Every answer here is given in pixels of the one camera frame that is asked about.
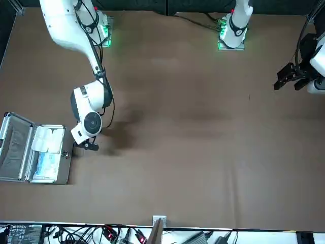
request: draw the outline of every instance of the white cloth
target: white cloth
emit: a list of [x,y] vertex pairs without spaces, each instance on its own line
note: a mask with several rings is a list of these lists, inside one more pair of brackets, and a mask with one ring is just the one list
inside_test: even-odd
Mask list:
[[50,129],[38,126],[31,148],[42,153],[60,153],[60,147],[64,136],[64,129]]

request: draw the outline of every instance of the power adapter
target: power adapter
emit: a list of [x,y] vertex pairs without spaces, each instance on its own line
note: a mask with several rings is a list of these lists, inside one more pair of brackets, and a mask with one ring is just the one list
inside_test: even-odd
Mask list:
[[215,244],[228,244],[228,240],[223,236],[219,236]]
[[145,235],[142,233],[141,230],[135,230],[136,231],[136,238],[138,239],[138,241],[141,243],[141,244],[145,244],[147,243],[147,238],[145,237]]
[[114,243],[115,240],[117,239],[117,233],[116,231],[108,226],[105,225],[104,227],[102,227],[103,229],[103,236],[110,242],[110,243]]
[[204,233],[203,231],[195,234],[190,239],[186,240],[182,244],[208,244],[208,239],[213,234],[213,231]]

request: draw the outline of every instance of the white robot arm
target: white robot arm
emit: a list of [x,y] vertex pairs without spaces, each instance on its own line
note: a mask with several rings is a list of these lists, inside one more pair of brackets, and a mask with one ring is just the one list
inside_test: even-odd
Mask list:
[[232,13],[227,14],[224,30],[220,34],[220,41],[227,48],[237,48],[245,39],[248,21],[253,13],[252,0],[236,0]]
[[103,14],[95,11],[91,0],[40,0],[41,9],[51,38],[58,45],[84,53],[90,62],[96,81],[74,89],[71,106],[77,125],[71,130],[75,142],[85,149],[97,150],[89,143],[102,129],[98,111],[113,100],[105,69],[95,49],[104,41],[101,28]]

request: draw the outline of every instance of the power cable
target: power cable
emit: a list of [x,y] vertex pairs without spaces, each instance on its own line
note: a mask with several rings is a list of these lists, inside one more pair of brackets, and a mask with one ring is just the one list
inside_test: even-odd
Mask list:
[[215,26],[212,26],[212,25],[206,25],[206,24],[202,24],[202,23],[199,23],[197,21],[194,21],[192,19],[189,19],[187,17],[184,17],[184,16],[180,16],[180,15],[174,15],[174,17],[178,17],[178,18],[181,18],[181,19],[185,19],[193,24],[196,24],[196,25],[199,25],[201,27],[204,27],[204,28],[207,28],[207,29],[210,29],[212,31],[215,31],[215,32],[219,32],[220,29],[218,27],[215,27]]

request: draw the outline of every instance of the electronic equipment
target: electronic equipment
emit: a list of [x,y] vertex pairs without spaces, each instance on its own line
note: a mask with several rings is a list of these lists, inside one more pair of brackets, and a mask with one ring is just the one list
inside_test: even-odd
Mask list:
[[7,244],[39,244],[42,231],[42,225],[11,225]]
[[203,231],[193,235],[188,240],[184,241],[182,244],[208,244],[208,239],[213,234],[213,231],[209,233],[204,233]]

